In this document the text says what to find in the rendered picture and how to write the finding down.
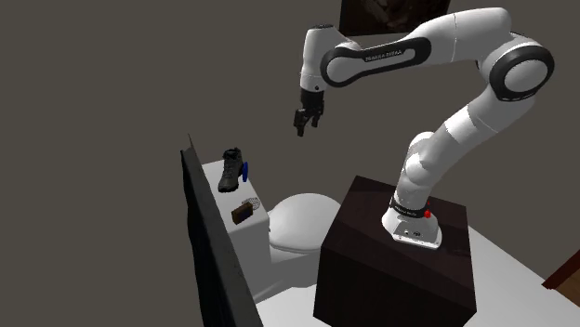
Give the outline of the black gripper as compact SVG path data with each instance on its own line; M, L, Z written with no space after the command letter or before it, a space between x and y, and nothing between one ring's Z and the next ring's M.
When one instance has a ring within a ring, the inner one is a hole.
M324 108L324 92L314 92L307 89L300 89L301 107L295 112L294 127L299 137L304 136L307 119L311 119L311 126L317 127Z

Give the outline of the dark grey boot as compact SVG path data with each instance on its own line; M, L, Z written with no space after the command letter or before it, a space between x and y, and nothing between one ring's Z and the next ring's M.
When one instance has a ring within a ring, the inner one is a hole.
M244 161L239 148L228 149L223 152L223 171L217 185L219 192L233 192L239 187L239 177L243 173Z

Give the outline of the white toilet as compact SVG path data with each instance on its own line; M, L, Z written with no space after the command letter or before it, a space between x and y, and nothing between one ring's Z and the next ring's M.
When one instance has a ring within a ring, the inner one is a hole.
M340 204L322 194L300 193L269 211L261 204L235 225L231 212L243 200L258 197L252 183L247 180L236 191L221 193L223 162L205 163L203 169L254 301L315 284L323 240Z

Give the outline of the brown small box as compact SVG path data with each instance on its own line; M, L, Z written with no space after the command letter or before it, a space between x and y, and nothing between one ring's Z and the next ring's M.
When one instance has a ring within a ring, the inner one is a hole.
M251 203L243 203L231 212L231 219L235 225L241 224L254 213L254 206Z

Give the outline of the black flat panel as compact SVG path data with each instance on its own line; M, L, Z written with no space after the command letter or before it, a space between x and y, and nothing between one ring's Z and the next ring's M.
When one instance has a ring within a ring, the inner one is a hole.
M264 327L195 148L180 157L204 327Z

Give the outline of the dark robot stand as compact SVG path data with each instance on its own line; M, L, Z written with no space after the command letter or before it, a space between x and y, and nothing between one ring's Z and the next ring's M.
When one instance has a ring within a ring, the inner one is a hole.
M442 245L384 230L393 186L355 177L320 252L314 318L331 327L465 327L476 294L465 206L431 198Z

